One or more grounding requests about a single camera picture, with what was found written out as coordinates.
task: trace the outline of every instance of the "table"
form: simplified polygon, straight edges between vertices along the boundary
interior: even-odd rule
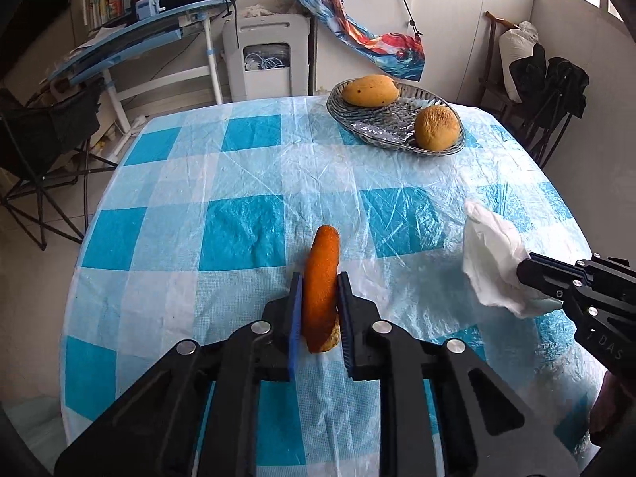
[[[165,10],[155,16],[138,21],[110,34],[103,40],[83,50],[82,53],[63,62],[48,76],[48,80],[53,81],[59,77],[66,77],[71,85],[76,85],[98,74],[103,75],[106,83],[106,92],[111,99],[117,120],[124,133],[123,138],[120,139],[112,153],[114,157],[117,157],[126,141],[130,138],[130,123],[122,107],[123,100],[165,85],[174,84],[175,82],[211,76],[216,103],[223,103],[216,59],[214,57],[215,52],[212,46],[210,22],[211,18],[225,12],[227,5],[228,2],[226,0],[205,0],[177,7],[176,9]],[[208,66],[199,66],[198,68],[176,72],[144,82],[125,91],[117,92],[109,68],[128,59],[138,57],[149,50],[174,41],[180,41],[189,34],[198,33],[199,30],[193,28],[196,23],[202,23],[206,35]]]
[[[325,223],[340,232],[339,270],[354,293],[413,336],[465,340],[569,448],[580,444],[603,369],[574,342],[574,325],[560,310],[519,320],[484,307],[461,269],[467,197],[513,221],[529,250],[590,256],[543,172],[478,109],[455,106],[467,146],[433,158],[361,143],[325,102],[246,101],[147,124],[104,194],[69,291],[69,440],[179,340],[212,343],[259,318]],[[295,382],[263,383],[260,475],[377,475],[379,385],[349,380],[341,359],[339,348],[310,355],[302,343]]]

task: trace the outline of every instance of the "round bun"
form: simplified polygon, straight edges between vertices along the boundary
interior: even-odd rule
[[[351,81],[342,90],[342,98],[351,105],[360,107],[381,107],[395,102],[399,89],[393,79],[386,75],[367,75]]]
[[[452,109],[430,105],[415,118],[415,141],[421,149],[440,152],[449,149],[459,138],[459,121]]]

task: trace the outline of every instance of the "metal screw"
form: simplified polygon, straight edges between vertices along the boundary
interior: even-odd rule
[[[263,335],[271,330],[271,325],[267,321],[256,321],[252,323],[252,332]]]
[[[386,321],[376,321],[375,323],[373,323],[372,328],[377,333],[389,333],[393,329],[391,323]]]
[[[459,339],[451,339],[446,343],[446,349],[453,353],[463,353],[466,350],[466,345]]]
[[[196,350],[196,344],[192,341],[181,341],[177,344],[177,353],[179,355],[192,355]]]

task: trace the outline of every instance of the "book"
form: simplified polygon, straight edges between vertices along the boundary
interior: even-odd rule
[[[120,17],[123,14],[122,0],[108,0],[108,19]]]
[[[79,0],[79,4],[81,6],[81,16],[84,20],[84,27],[88,27],[88,16],[86,13],[86,0]]]
[[[93,8],[93,0],[87,0],[88,4],[88,24],[89,28],[93,30],[95,28],[95,9]]]
[[[108,0],[99,0],[100,25],[108,21]]]
[[[84,0],[83,1],[83,5],[84,7],[86,7],[86,20],[87,20],[87,27],[90,29],[92,28],[92,20],[91,20],[91,8],[90,8],[90,0]]]
[[[91,0],[91,8],[93,9],[93,28],[97,28],[99,26],[98,1],[99,0]]]

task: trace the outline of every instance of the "hanging cloth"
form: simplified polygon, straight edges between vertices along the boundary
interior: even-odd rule
[[[422,35],[411,17],[414,36],[398,33],[375,35],[347,15],[344,0],[298,0],[336,37],[365,56],[384,72],[407,81],[419,81],[424,71]]]

